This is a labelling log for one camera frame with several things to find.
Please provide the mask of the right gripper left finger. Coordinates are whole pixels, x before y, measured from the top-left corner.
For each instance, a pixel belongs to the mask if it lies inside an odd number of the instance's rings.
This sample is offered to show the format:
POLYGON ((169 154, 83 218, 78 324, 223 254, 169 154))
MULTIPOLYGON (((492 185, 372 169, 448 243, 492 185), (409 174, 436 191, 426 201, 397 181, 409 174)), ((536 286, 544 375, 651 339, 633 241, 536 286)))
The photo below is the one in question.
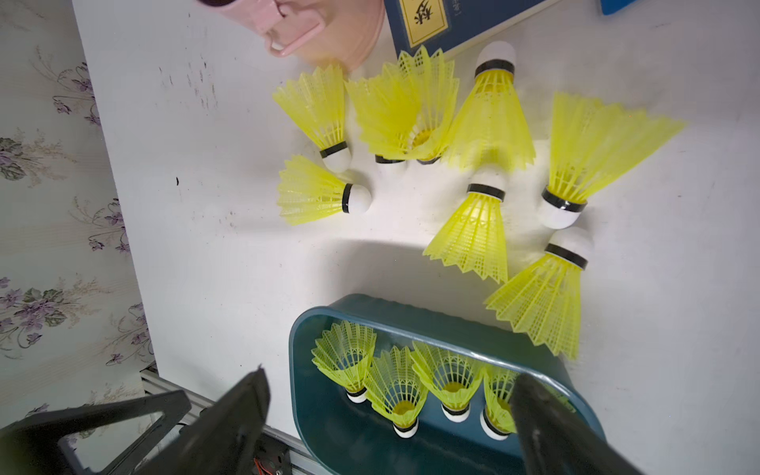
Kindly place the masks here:
POLYGON ((150 459, 140 474, 251 474, 270 389, 265 370, 247 374, 150 459))

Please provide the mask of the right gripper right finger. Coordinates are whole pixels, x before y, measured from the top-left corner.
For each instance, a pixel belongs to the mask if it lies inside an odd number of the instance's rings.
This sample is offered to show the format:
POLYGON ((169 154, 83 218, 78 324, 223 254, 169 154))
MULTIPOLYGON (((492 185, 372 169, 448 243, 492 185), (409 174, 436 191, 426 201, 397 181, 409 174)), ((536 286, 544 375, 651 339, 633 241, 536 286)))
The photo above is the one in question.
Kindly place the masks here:
POLYGON ((641 475, 532 376, 516 379, 511 408, 528 474, 641 475))

